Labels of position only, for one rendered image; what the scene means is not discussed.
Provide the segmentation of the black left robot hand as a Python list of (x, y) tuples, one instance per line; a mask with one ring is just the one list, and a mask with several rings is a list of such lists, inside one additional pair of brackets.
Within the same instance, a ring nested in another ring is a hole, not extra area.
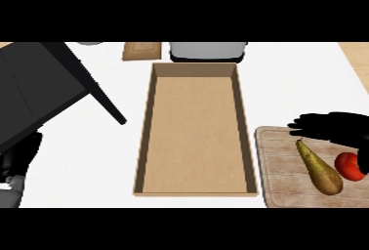
[(9, 177), (25, 176), (31, 161), (39, 152), (43, 135), (31, 133), (5, 152), (0, 153), (0, 184)]

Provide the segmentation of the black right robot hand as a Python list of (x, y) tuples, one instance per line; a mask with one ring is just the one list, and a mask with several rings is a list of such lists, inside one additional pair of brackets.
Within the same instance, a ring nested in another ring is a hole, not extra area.
[(288, 124), (291, 136), (329, 141), (358, 149), (360, 172), (369, 174), (369, 116), (350, 112), (301, 114)]

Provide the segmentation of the green-brown pear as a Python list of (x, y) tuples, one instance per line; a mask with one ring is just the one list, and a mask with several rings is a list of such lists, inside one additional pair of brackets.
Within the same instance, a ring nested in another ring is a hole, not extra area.
[(338, 171), (324, 161), (316, 152), (304, 144), (303, 140), (296, 142), (296, 146), (318, 191), (325, 195), (340, 194), (343, 191), (343, 179)]

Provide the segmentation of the pale wooden cutting board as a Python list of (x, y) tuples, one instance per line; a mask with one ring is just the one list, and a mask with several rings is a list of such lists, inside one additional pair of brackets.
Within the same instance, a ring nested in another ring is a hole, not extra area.
[(285, 127), (256, 131), (265, 200), (269, 207), (369, 208), (369, 176), (359, 182), (343, 180), (337, 195), (322, 194), (313, 186), (296, 142)]

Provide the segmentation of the open cardboard box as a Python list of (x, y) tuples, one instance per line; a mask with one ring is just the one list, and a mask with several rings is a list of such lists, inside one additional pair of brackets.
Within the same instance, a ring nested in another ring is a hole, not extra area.
[(135, 193), (259, 194), (234, 62), (154, 64)]

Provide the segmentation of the small brown wooden board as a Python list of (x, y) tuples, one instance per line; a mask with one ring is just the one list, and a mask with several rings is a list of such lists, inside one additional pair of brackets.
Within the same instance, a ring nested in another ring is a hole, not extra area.
[(123, 60), (145, 61), (161, 59), (160, 42), (127, 42), (124, 44)]

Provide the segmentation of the red tomato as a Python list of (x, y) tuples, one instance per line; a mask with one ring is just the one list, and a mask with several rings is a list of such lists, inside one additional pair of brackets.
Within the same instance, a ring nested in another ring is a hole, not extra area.
[(341, 176), (358, 182), (365, 179), (366, 175), (360, 172), (358, 165), (358, 155), (352, 152), (343, 152), (335, 159), (335, 168)]

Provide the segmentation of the dark grey open door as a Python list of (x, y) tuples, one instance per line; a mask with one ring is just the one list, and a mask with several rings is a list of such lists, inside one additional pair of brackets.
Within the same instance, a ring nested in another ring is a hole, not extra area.
[(0, 152), (86, 96), (127, 122), (64, 42), (0, 42)]

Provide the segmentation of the grey and black appliance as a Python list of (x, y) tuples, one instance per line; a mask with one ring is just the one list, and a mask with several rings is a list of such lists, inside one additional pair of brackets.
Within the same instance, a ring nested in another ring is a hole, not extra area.
[(170, 42), (176, 63), (241, 63), (247, 42)]

